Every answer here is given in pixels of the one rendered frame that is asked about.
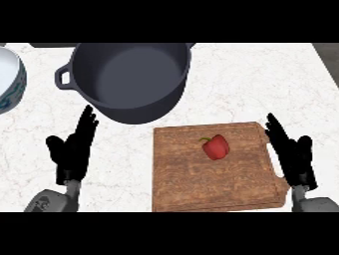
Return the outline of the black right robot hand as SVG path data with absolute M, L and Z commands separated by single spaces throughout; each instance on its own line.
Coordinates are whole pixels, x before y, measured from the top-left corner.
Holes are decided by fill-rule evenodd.
M 273 114 L 268 114 L 265 126 L 288 185 L 302 185 L 313 190 L 318 184 L 312 169 L 312 138 L 303 135 L 299 139 L 291 139 Z

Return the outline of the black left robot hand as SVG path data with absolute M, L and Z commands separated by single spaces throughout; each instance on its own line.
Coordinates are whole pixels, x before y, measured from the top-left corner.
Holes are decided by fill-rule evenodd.
M 55 135 L 46 138 L 46 146 L 52 161 L 56 163 L 56 183 L 64 185 L 68 181 L 81 181 L 89 167 L 90 146 L 99 121 L 90 106 L 84 107 L 75 131 L 66 139 Z

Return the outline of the red bell pepper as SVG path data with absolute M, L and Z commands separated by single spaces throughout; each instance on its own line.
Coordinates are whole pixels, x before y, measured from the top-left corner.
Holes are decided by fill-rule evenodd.
M 228 142 L 220 134 L 213 137 L 203 137 L 204 140 L 201 145 L 203 151 L 211 160 L 223 159 L 229 153 Z

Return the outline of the brown wooden cutting board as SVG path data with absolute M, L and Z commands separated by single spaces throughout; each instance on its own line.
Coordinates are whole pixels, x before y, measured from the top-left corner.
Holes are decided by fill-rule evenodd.
M 203 137 L 220 134 L 229 153 L 211 160 Z M 154 129 L 152 211 L 232 211 L 275 208 L 288 185 L 275 175 L 259 123 Z

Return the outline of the dark grey pot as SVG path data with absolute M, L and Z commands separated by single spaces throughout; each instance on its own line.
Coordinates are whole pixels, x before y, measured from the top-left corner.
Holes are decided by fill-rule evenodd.
M 81 43 L 55 73 L 56 87 L 77 91 L 115 122 L 146 124 L 180 99 L 191 47 L 191 43 Z

